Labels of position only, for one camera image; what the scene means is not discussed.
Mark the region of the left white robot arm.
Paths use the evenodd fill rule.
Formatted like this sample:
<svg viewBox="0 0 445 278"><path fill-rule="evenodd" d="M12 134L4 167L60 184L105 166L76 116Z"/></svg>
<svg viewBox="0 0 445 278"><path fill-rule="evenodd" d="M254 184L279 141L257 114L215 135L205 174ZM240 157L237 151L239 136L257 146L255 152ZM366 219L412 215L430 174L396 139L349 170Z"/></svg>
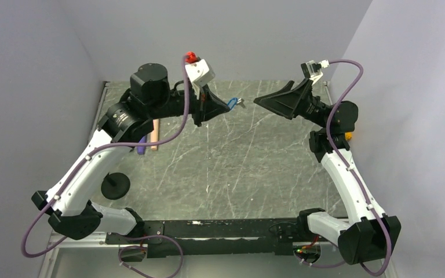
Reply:
<svg viewBox="0 0 445 278"><path fill-rule="evenodd" d="M183 63L184 89L170 86L165 66L147 63L130 77L130 86L100 119L97 129L67 174L32 201L48 215L52 229L79 240L94 232L121 235L136 243L144 235L144 221L131 208L115 209L91 201L110 170L154 129L155 119L191 116L194 124L229 112L209 82L215 73L206 60Z"/></svg>

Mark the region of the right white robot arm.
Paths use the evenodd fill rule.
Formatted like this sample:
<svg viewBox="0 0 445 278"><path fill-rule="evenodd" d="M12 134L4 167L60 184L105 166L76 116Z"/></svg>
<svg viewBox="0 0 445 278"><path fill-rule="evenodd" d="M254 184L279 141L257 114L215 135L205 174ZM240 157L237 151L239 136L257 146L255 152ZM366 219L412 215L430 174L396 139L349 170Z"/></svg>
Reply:
<svg viewBox="0 0 445 278"><path fill-rule="evenodd" d="M306 241L316 235L325 238L338 247L349 265L389 258L401 224L377 203L355 166L345 135L355 128L357 105L350 101L325 104L313 96L309 79L297 86L289 81L279 91L255 98L254 103L286 119L301 116L321 128L310 132L309 148L331 177L348 221L322 208L303 210L297 217L297 235Z"/></svg>

